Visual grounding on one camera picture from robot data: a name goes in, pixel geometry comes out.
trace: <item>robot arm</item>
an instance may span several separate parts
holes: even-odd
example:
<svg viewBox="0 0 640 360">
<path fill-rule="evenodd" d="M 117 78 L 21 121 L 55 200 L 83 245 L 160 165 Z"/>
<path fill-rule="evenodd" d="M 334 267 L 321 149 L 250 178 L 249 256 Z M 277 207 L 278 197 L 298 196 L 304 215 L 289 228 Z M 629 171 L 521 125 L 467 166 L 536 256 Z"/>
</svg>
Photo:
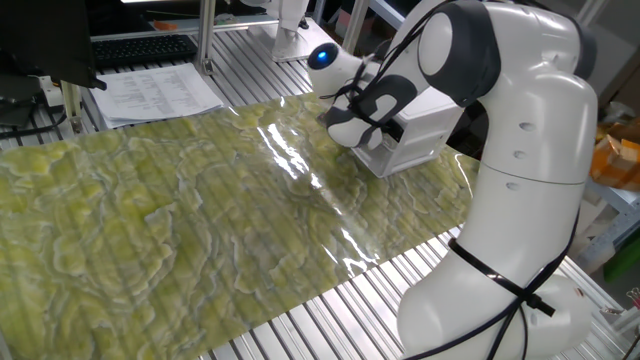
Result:
<svg viewBox="0 0 640 360">
<path fill-rule="evenodd" d="M 579 289 L 539 274 L 562 259 L 591 162 L 597 98 L 582 79 L 595 42 L 571 19 L 543 10 L 439 3 L 416 6 L 382 64 L 325 44 L 311 54 L 309 76 L 318 95 L 333 99 L 325 126 L 347 147 L 385 146 L 388 123 L 429 86 L 462 107 L 483 104 L 489 134 L 464 230 L 452 244 L 463 251 L 450 251 L 405 293 L 398 332 L 410 359 L 516 359 L 527 326 L 528 355 L 549 357 L 589 330 Z M 523 299 L 518 288 L 537 300 L 527 299 L 522 319 L 514 308 L 491 323 Z M 536 306 L 540 300 L 553 316 Z M 496 339 L 504 339 L 499 351 Z"/>
<path fill-rule="evenodd" d="M 449 95 L 462 107 L 486 95 L 505 61 L 490 8 L 471 1 L 450 4 L 423 0 L 407 16 L 381 66 L 365 65 L 363 59 L 336 45 L 317 48 L 309 57 L 314 91 L 319 96 L 331 96 L 345 86 L 352 89 L 335 97 L 334 106 L 325 116 L 329 135 L 343 146 L 375 148 L 385 124 L 429 86 Z M 537 23 L 530 22 L 533 28 L 529 30 L 534 36 L 527 36 L 527 43 L 513 44 L 507 39 L 509 44 L 503 44 L 514 51 L 522 48 L 523 53 L 531 55 L 524 58 L 516 54 L 513 60 L 519 68 L 514 70 L 524 71 L 527 65 L 536 66 L 543 60 L 560 71 L 588 77 L 595 62 L 595 42 L 587 38 L 587 31 L 570 19 L 526 9 L 539 19 Z M 520 16 L 513 14 L 506 19 L 515 22 L 508 26 L 525 26 L 526 23 L 517 23 Z M 526 50 L 532 46 L 535 50 Z M 354 79 L 360 66 L 365 66 L 365 71 Z M 354 88 L 363 92 L 355 93 Z"/>
</svg>

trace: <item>black keyboard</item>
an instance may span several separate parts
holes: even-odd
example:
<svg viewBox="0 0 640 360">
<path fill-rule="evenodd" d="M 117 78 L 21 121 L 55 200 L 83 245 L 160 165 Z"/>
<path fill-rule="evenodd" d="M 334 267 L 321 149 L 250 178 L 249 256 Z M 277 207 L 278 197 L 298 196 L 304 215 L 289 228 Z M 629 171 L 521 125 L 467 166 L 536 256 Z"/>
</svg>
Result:
<svg viewBox="0 0 640 360">
<path fill-rule="evenodd" d="M 198 47 L 187 35 L 96 41 L 93 53 L 97 67 L 179 60 L 193 56 Z"/>
</svg>

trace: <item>green marbled sheet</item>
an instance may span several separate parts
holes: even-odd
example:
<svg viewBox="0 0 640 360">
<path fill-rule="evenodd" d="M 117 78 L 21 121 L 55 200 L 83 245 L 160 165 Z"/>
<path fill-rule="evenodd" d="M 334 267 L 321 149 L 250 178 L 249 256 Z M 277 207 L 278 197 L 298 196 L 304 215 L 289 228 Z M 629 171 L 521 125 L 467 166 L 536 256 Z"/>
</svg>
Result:
<svg viewBox="0 0 640 360">
<path fill-rule="evenodd" d="M 0 152 L 16 359 L 195 359 L 463 222 L 477 163 L 377 179 L 314 95 Z"/>
</svg>

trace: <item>orange object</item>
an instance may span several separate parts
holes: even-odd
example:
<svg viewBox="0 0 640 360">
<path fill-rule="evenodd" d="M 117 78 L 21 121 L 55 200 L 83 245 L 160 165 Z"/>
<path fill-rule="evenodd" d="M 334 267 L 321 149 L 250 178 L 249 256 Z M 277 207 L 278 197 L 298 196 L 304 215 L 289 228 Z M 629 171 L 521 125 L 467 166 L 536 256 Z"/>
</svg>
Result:
<svg viewBox="0 0 640 360">
<path fill-rule="evenodd" d="M 590 175 L 599 184 L 640 191 L 640 126 L 614 125 L 593 152 Z"/>
<path fill-rule="evenodd" d="M 178 25 L 158 20 L 153 20 L 153 27 L 160 31 L 178 30 Z"/>
</svg>

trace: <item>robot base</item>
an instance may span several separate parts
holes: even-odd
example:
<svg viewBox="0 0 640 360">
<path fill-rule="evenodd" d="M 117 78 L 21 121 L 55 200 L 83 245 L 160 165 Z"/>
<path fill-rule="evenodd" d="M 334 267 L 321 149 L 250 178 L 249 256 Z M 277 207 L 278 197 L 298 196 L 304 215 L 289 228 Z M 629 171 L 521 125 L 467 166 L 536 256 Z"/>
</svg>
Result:
<svg viewBox="0 0 640 360">
<path fill-rule="evenodd" d="M 308 29 L 298 28 L 298 32 L 284 29 L 278 23 L 253 25 L 249 33 L 258 41 L 262 49 L 275 62 L 302 60 L 318 46 L 333 42 L 311 18 L 306 18 Z"/>
</svg>

